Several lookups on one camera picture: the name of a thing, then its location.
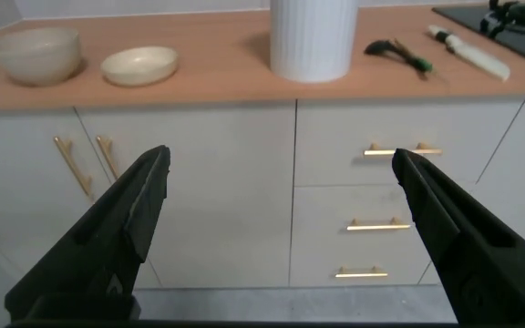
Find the floor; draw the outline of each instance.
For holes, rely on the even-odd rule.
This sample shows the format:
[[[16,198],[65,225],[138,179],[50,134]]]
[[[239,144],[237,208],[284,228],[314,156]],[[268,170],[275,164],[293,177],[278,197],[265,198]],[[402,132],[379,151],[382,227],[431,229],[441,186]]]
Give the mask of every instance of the floor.
[[[136,291],[141,319],[455,323],[440,286]]]

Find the white bowl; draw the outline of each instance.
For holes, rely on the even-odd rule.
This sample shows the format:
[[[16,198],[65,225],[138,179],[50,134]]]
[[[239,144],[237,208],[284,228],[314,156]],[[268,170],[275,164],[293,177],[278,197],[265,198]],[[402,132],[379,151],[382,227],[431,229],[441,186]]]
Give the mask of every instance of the white bowl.
[[[171,76],[178,53],[163,46],[145,46],[109,56],[100,69],[108,81],[123,87],[146,86]]]
[[[0,66],[13,79],[29,85],[60,83],[81,60],[80,38],[74,28],[38,28],[0,37]]]

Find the drawer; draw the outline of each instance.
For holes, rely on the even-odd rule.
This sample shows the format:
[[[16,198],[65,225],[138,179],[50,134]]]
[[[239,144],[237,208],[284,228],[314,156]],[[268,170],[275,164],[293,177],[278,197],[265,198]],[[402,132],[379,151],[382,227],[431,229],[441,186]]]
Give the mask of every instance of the drawer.
[[[442,149],[429,159],[452,179],[476,182],[522,101],[299,101],[295,186],[396,183],[392,157],[364,155],[372,144]]]
[[[347,229],[354,219],[384,228],[394,217],[412,223],[405,193],[397,185],[295,188],[291,286],[417,284],[430,258],[414,226]],[[388,275],[335,278],[341,267],[370,273],[375,266]]]

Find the gas stove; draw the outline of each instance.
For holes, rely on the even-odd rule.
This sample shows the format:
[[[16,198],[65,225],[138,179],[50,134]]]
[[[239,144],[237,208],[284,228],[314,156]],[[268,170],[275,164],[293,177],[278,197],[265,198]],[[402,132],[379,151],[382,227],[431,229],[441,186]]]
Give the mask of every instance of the gas stove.
[[[435,7],[433,11],[525,56],[525,3]]]

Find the wooden countertop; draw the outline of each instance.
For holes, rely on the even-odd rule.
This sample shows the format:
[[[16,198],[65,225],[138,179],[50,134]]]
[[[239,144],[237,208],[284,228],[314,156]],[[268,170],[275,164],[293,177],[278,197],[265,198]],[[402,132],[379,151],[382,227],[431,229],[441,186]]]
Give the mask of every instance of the wooden countertop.
[[[11,31],[40,26],[79,30],[85,69],[54,87],[21,87],[0,69],[0,109],[95,107],[206,101],[339,97],[452,97],[525,94],[525,59],[448,19],[430,6],[362,8],[350,73],[331,83],[306,85],[276,77],[269,69],[270,14],[267,11],[143,15],[25,21]],[[497,56],[511,68],[502,83],[449,54],[424,34],[430,24],[453,30],[464,40]],[[420,80],[412,68],[365,56],[376,39],[397,37],[429,59],[442,78]],[[172,46],[180,69],[162,83],[141,88],[114,87],[100,73],[102,60],[134,46]]]

